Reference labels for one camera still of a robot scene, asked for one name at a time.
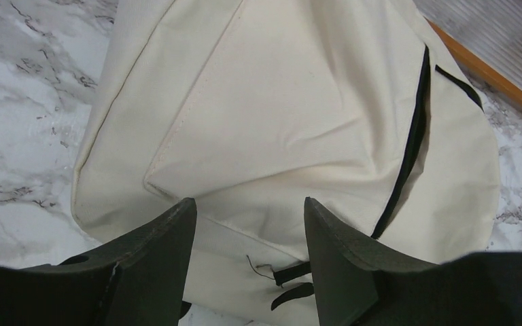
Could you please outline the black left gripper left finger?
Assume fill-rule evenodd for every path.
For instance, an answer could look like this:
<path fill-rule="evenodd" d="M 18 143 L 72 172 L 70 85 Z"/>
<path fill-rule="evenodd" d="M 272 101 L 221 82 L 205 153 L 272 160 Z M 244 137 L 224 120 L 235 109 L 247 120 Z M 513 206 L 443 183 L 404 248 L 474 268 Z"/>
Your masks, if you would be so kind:
<path fill-rule="evenodd" d="M 0 266 L 0 325 L 176 325 L 197 209 L 185 198 L 145 225 L 59 265 Z"/>

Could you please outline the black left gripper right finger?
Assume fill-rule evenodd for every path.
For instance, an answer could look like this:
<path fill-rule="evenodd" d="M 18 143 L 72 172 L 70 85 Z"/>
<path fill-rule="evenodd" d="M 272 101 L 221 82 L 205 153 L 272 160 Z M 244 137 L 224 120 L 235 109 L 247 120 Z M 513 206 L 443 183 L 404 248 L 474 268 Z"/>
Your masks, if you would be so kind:
<path fill-rule="evenodd" d="M 321 325 L 522 325 L 522 252 L 432 264 L 348 226 L 313 198 L 304 224 Z"/>

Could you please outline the beige canvas backpack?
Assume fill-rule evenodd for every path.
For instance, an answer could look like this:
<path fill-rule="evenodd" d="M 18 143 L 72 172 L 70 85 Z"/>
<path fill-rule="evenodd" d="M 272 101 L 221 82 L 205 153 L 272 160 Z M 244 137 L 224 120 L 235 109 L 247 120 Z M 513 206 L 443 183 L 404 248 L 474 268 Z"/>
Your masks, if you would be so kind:
<path fill-rule="evenodd" d="M 120 1 L 96 95 L 73 218 L 107 242 L 195 199 L 188 302 L 316 325 L 268 279 L 308 197 L 434 264 L 490 238 L 496 138 L 413 1 Z"/>

